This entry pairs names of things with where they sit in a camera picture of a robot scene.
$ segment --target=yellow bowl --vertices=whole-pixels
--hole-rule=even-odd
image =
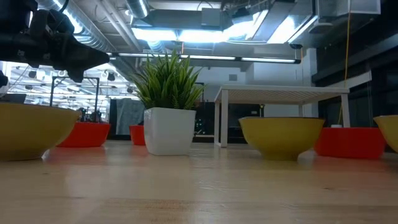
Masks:
[[[313,147],[323,123],[319,118],[241,118],[243,135],[265,159],[295,161]]]
[[[398,115],[378,116],[373,120],[379,126],[387,144],[398,152]]]
[[[68,137],[78,117],[68,109],[0,103],[0,161],[40,158]]]

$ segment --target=wooden table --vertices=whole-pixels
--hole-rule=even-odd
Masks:
[[[265,161],[245,144],[192,144],[189,156],[144,146],[58,148],[0,162],[1,224],[394,224],[398,155]]]

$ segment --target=white planter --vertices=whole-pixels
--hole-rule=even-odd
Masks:
[[[187,155],[195,130],[192,110],[151,108],[144,112],[145,143],[158,156]]]

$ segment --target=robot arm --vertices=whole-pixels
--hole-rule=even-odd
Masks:
[[[37,10],[34,0],[1,0],[0,60],[28,63],[34,68],[50,65],[66,70],[78,83],[85,70],[108,63],[108,54],[76,40],[75,28],[62,11]]]
[[[2,97],[3,94],[7,93],[8,88],[9,88],[8,77],[5,76],[0,70],[0,97]]]

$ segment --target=table leg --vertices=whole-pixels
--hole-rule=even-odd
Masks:
[[[303,105],[298,106],[298,116],[301,118],[303,117]]]
[[[343,112],[343,126],[344,128],[349,128],[351,125],[349,121],[348,94],[341,95],[341,109]]]
[[[228,144],[228,90],[221,91],[221,147]]]
[[[214,114],[214,143],[219,145],[218,136],[220,135],[220,102],[215,102]]]

